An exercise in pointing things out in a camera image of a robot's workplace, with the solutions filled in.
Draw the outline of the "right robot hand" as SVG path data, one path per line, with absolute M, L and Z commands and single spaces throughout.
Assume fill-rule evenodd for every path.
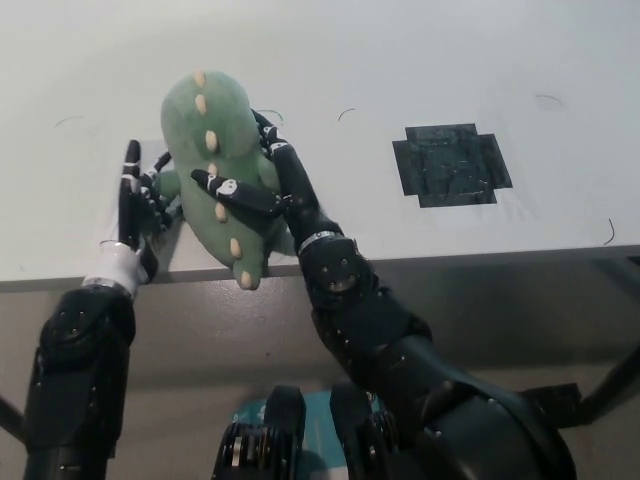
M 253 186 L 245 181 L 194 170 L 191 178 L 210 197 L 256 219 L 283 217 L 296 253 L 343 249 L 349 242 L 337 223 L 323 212 L 311 181 L 294 147 L 281 137 L 277 127 L 261 113 L 254 117 L 259 127 L 263 159 L 275 168 L 280 191 Z

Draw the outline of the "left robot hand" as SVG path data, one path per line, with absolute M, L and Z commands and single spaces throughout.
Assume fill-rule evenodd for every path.
M 151 170 L 143 171 L 141 144 L 129 142 L 119 181 L 115 226 L 99 244 L 97 261 L 83 280 L 85 288 L 104 287 L 134 300 L 139 288 L 156 276 L 174 216 L 154 180 L 170 159 L 165 153 Z

